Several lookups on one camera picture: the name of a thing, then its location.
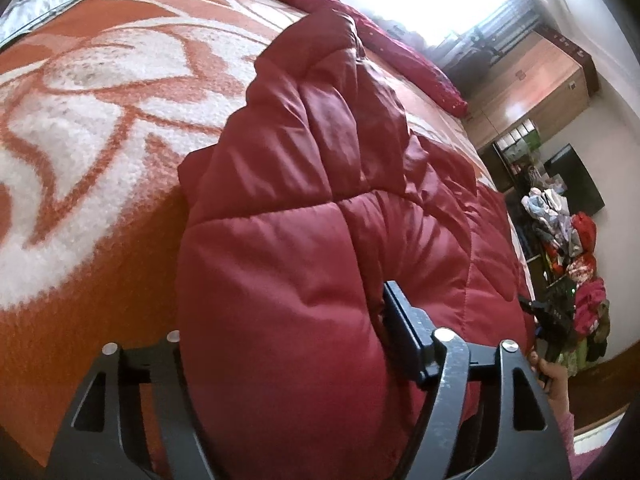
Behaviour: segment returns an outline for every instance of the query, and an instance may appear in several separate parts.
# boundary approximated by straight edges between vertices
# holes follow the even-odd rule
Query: orange blanket
[[[175,328],[176,167],[217,141],[255,57],[301,16],[274,0],[84,0],[0,54],[0,426],[39,462],[102,345]],[[486,180],[460,122],[370,57],[412,128]]]

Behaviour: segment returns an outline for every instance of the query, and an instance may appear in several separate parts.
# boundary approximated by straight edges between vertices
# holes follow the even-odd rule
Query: red quilt
[[[233,480],[383,480],[424,401],[385,358],[385,280],[465,340],[531,342],[504,202],[409,130],[344,14],[303,18],[255,69],[179,169],[190,395]]]
[[[369,18],[340,0],[280,0],[305,12],[334,9],[351,16],[365,47],[378,54],[427,94],[444,111],[457,118],[466,115],[466,101],[442,71],[412,48],[390,38]]]

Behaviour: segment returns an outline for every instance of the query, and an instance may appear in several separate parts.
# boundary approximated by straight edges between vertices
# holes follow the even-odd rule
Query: cabinet
[[[532,32],[496,63],[469,99],[465,130],[476,150],[531,119],[551,138],[589,105],[581,65]]]

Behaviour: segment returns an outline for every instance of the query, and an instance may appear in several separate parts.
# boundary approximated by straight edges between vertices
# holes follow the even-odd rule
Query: human hand
[[[535,352],[529,354],[528,360],[534,373],[541,372],[549,378],[546,386],[542,381],[538,382],[547,394],[554,417],[560,424],[569,413],[569,375],[567,369],[562,365],[545,361]]]

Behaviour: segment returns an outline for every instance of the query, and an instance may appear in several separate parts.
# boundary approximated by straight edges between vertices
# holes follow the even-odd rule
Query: flat screen tv
[[[560,175],[566,186],[562,194],[569,204],[569,213],[584,211],[593,216],[604,207],[604,201],[580,157],[570,144],[545,162],[550,177]]]

